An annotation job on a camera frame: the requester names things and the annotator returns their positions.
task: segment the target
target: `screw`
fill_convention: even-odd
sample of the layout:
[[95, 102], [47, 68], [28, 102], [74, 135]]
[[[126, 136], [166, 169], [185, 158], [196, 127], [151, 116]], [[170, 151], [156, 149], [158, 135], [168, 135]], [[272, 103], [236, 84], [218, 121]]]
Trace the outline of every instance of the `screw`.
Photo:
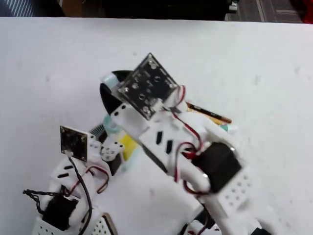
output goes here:
[[144, 107], [142, 108], [142, 111], [144, 111], [145, 113], [147, 113], [147, 112], [149, 111], [148, 106], [144, 106]]
[[151, 64], [151, 68], [152, 68], [153, 70], [155, 70], [155, 69], [157, 68], [156, 64], [155, 64], [155, 63], [152, 63], [152, 64]]
[[126, 93], [128, 91], [129, 91], [128, 87], [124, 87], [123, 90], [122, 90], [122, 92], [124, 92], [124, 93]]

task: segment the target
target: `perforated plastic panel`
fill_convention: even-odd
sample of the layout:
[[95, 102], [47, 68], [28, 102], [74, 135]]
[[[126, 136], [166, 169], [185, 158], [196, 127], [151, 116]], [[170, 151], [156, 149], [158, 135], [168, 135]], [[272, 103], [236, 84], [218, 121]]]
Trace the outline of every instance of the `perforated plastic panel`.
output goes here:
[[71, 233], [61, 231], [52, 225], [44, 222], [40, 217], [36, 218], [36, 223], [32, 235], [70, 235]]
[[113, 235], [111, 234], [104, 218], [100, 218], [91, 235]]

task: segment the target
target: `white surface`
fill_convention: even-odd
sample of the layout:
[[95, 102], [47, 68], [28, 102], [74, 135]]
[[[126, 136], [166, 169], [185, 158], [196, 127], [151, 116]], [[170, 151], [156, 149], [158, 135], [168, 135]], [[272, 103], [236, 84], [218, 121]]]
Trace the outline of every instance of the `white surface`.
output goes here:
[[[0, 32], [1, 234], [31, 233], [35, 203], [22, 190], [47, 188], [59, 126], [97, 125], [99, 78], [148, 52], [190, 100], [239, 126], [289, 234], [313, 229], [311, 25], [1, 18]], [[141, 155], [102, 201], [121, 235], [170, 235], [197, 205], [181, 192]]]

